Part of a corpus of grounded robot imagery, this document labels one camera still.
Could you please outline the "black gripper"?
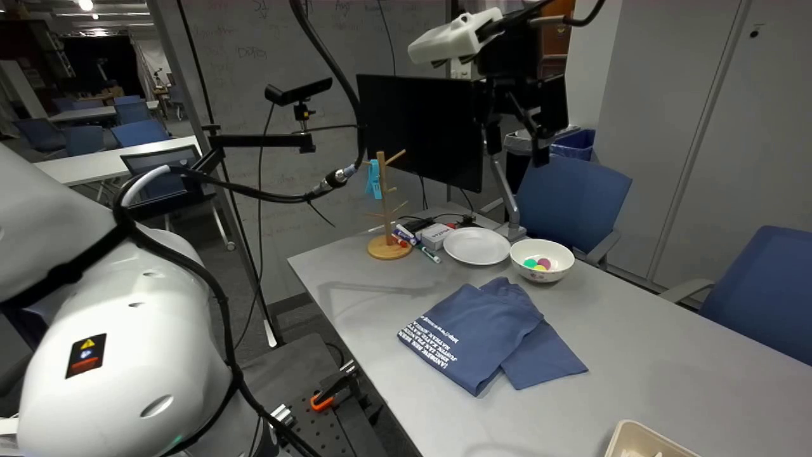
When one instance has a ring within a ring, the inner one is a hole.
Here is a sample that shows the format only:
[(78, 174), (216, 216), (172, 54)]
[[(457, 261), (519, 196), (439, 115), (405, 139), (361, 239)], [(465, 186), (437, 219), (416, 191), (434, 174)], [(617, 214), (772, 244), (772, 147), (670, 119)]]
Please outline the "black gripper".
[(569, 125), (565, 80), (539, 70), (539, 32), (528, 17), (501, 17), (484, 28), (475, 63), (494, 89), (499, 115), (528, 116), (545, 134)]

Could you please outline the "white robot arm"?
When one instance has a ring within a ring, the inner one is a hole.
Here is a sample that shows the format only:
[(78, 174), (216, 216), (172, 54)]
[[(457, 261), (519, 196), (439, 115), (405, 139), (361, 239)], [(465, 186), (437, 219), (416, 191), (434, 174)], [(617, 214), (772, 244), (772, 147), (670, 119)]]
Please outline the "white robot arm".
[(298, 457), (316, 451), (264, 407), (235, 358), (227, 295), (178, 233), (133, 219), (159, 163), (114, 205), (8, 150), (0, 172), (3, 308), (45, 322), (10, 419), (18, 457)]

